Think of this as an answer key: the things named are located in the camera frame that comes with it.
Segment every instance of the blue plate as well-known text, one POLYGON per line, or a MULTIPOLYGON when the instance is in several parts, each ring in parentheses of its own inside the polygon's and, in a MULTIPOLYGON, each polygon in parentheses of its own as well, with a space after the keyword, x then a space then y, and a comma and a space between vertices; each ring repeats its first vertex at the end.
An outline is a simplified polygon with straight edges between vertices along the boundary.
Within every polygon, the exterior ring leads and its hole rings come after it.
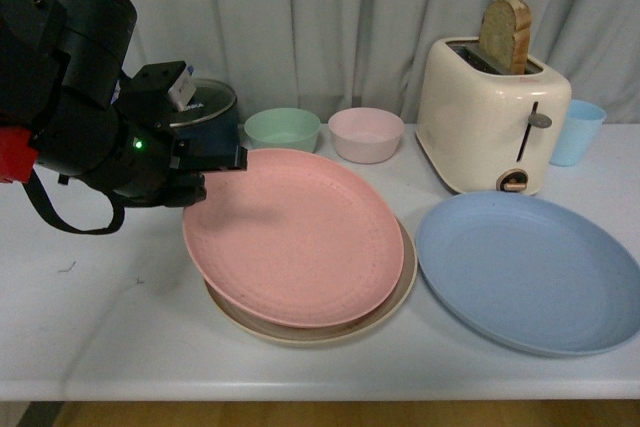
POLYGON ((462 322, 548 356, 610 351, 640 331, 640 267, 611 235, 550 202, 476 192, 433 208, 420 269, 462 322))

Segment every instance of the toaster knob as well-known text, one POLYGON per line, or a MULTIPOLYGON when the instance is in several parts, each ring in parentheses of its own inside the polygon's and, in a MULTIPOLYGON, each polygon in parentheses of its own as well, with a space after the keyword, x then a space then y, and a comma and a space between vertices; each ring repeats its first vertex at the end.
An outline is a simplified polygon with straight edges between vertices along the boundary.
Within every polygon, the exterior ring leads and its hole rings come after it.
POLYGON ((496 189, 504 192, 522 192, 527 188, 529 176, 524 170, 507 170, 498 178, 496 189))

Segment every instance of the plate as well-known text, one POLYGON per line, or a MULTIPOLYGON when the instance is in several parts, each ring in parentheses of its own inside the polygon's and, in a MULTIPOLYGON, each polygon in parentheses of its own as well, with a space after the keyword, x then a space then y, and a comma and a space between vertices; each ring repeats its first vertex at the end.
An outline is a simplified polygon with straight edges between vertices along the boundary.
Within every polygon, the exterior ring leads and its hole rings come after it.
POLYGON ((409 236, 402 224, 399 225, 404 243, 404 263, 398 283, 389 297, 378 307, 365 316, 343 325, 319 327, 317 329, 299 329, 273 324, 235 307, 209 284, 205 282, 205 285, 213 301, 232 322, 262 339, 294 346, 313 346, 347 340, 356 335, 364 334, 387 320, 398 310, 398 307, 402 305, 409 292, 411 292, 418 270, 418 259, 411 236, 409 236))
POLYGON ((289 327, 343 324, 395 287, 403 242, 384 199, 347 168, 291 149, 250 151, 246 172, 206 174, 184 210, 191 258, 236 307, 289 327))
POLYGON ((453 197, 416 235, 420 269, 465 324, 548 356, 610 351, 640 330, 640 268, 578 214, 503 192, 453 197))

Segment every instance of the white table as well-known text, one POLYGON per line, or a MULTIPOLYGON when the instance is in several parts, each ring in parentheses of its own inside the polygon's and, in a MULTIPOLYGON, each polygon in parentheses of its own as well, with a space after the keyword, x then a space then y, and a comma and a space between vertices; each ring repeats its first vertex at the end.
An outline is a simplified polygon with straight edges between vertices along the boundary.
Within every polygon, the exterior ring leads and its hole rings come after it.
MULTIPOLYGON (((378 165, 318 153, 367 179, 409 232, 451 196, 408 125, 378 165)), ((59 212, 101 227, 110 209, 80 182, 59 212)), ((540 198, 599 224, 640 259, 640 125, 606 125, 578 166, 551 166, 540 198)), ((211 302, 184 247, 180 209, 129 209, 120 232, 47 226, 18 184, 0 185, 0 400, 429 400, 640 398, 640 338, 606 354, 549 359, 480 337, 422 278, 389 321, 332 346, 260 340, 211 302)))

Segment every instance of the stacked plates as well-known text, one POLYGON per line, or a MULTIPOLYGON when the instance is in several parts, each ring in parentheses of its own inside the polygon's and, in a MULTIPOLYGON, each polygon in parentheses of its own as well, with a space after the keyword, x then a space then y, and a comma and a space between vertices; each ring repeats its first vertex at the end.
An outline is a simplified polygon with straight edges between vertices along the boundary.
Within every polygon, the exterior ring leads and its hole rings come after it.
POLYGON ((207 174, 207 199, 184 212, 187 248, 220 309, 257 335, 302 344, 391 315, 416 255, 384 199, 306 152, 255 150, 248 162, 207 174))

